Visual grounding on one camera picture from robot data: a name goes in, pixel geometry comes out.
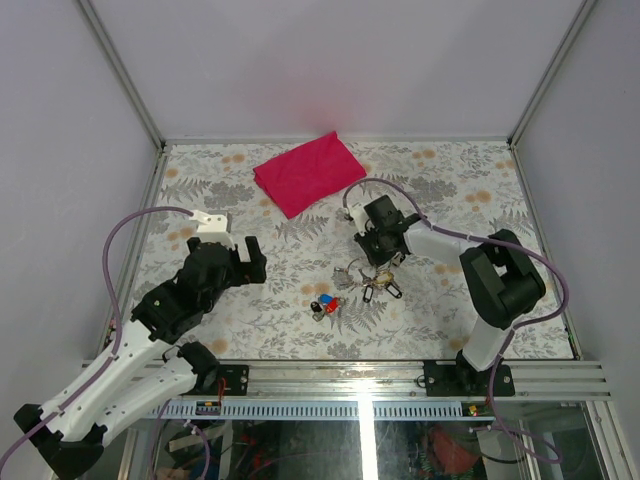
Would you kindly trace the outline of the large metal keyring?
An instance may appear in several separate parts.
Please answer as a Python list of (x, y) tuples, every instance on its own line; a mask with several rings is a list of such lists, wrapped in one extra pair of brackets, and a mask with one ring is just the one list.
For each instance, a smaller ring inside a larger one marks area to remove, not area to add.
[(375, 276), (377, 270), (366, 256), (356, 257), (333, 268), (332, 282), (339, 291), (351, 291), (364, 287)]

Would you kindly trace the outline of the yellow key tag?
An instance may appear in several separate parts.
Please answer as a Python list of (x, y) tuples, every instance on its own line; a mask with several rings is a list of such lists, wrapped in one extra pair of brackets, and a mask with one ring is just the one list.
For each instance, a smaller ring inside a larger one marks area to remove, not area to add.
[(394, 274), (389, 270), (383, 270), (376, 273), (373, 278), (373, 285), (376, 288), (385, 289), (388, 285), (394, 282)]

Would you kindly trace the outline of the black key tag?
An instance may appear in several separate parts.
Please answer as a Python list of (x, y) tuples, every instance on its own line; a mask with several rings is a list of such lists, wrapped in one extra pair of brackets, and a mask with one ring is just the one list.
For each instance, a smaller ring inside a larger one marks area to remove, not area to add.
[(395, 299), (401, 299), (403, 297), (402, 291), (394, 281), (387, 282), (385, 284), (385, 290)]
[(374, 287), (371, 284), (366, 284), (362, 293), (362, 301), (364, 303), (370, 303), (373, 298)]

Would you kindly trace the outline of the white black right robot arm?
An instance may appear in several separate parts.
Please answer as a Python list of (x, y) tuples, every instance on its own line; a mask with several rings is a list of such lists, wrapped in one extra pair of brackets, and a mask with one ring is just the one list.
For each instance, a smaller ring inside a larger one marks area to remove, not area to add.
[(482, 392), (491, 383), (489, 368), (513, 322), (546, 294), (517, 236), (505, 229), (480, 241), (449, 236), (417, 214), (404, 215), (387, 195), (365, 206), (348, 206), (346, 215), (356, 228), (354, 240), (373, 266), (415, 255), (462, 270), (477, 320), (459, 354), (455, 378), (463, 392)]

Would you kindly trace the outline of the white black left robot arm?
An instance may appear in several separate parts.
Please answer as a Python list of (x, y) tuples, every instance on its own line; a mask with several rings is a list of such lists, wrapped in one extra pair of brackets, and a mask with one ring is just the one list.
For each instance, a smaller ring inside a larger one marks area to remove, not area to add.
[(14, 420), (60, 479), (78, 479), (127, 427), (183, 394), (222, 395), (219, 360), (188, 331), (234, 287), (262, 284), (267, 259), (256, 237), (241, 260), (236, 247), (188, 241), (182, 268), (148, 291), (120, 333), (69, 386), (42, 405), (25, 404)]

